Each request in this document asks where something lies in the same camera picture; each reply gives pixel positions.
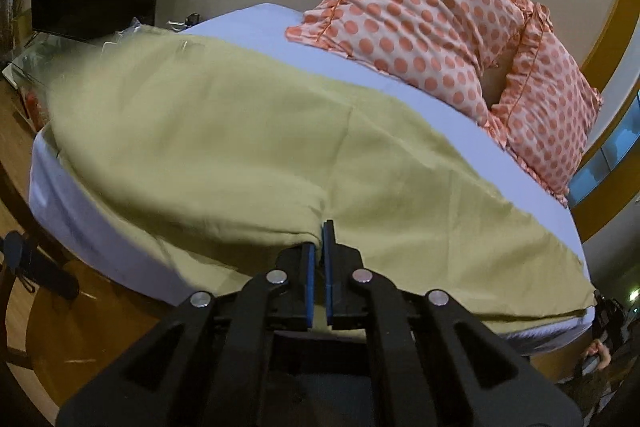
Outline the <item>khaki green pants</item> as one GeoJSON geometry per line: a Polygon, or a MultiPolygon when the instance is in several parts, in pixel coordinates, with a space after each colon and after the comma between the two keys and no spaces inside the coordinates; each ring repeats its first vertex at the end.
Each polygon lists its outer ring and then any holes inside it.
{"type": "Polygon", "coordinates": [[[47,92],[64,166],[99,212],[197,288],[341,241],[399,288],[440,288],[499,332],[579,317],[578,257],[397,98],[207,37],[140,34],[47,92]]]}

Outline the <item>dark wooden chair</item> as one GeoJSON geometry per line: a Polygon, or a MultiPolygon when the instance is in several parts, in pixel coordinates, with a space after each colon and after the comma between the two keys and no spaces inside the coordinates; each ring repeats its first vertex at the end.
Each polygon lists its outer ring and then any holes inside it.
{"type": "Polygon", "coordinates": [[[1,202],[23,229],[1,237],[1,361],[32,369],[27,352],[8,345],[6,310],[13,286],[20,281],[32,294],[38,286],[74,300],[79,295],[78,280],[64,270],[74,256],[36,220],[4,166],[1,166],[1,202]]]}

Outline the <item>white bed mattress sheet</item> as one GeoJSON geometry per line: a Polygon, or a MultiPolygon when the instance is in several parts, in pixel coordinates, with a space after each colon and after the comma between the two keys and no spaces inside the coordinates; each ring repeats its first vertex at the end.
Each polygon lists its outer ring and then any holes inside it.
{"type": "MultiPolygon", "coordinates": [[[[578,259],[585,258],[570,213],[548,195],[515,162],[490,142],[469,119],[436,98],[373,72],[346,58],[285,39],[285,28],[298,20],[298,12],[263,3],[206,20],[172,38],[184,43],[201,36],[221,38],[275,60],[371,88],[407,103],[436,130],[446,135],[464,159],[518,209],[531,213],[578,259]]],[[[248,280],[228,269],[214,277],[211,267],[196,271],[194,281],[179,274],[149,235],[136,239],[129,225],[103,209],[63,164],[61,149],[50,128],[40,131],[32,147],[28,205],[40,225],[70,248],[91,268],[145,296],[178,305],[191,291],[207,289],[217,295],[237,291],[248,280]]]]}

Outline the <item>small orange polka-dot pillow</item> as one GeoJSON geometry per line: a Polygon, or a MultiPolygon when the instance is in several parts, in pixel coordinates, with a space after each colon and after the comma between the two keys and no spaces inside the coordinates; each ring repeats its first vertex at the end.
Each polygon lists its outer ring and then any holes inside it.
{"type": "Polygon", "coordinates": [[[512,0],[525,25],[513,37],[512,65],[491,106],[491,134],[516,163],[561,205],[586,151],[603,103],[555,35],[549,9],[512,0]]]}

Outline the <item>large orange polka-dot pillow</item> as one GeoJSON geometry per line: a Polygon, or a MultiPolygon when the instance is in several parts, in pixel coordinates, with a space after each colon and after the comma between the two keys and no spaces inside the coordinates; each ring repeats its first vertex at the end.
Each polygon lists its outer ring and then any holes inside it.
{"type": "Polygon", "coordinates": [[[395,77],[491,129],[480,80],[524,26],[512,0],[322,0],[285,35],[395,77]]]}

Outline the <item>glass bedside table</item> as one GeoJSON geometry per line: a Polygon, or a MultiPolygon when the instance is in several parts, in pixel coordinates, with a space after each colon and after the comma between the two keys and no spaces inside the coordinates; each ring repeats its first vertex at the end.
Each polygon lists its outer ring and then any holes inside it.
{"type": "Polygon", "coordinates": [[[148,29],[134,18],[128,27],[89,42],[36,32],[21,49],[10,54],[1,71],[20,96],[26,124],[37,133],[48,123],[47,91],[54,78],[77,62],[104,54],[127,37],[148,29]]]}

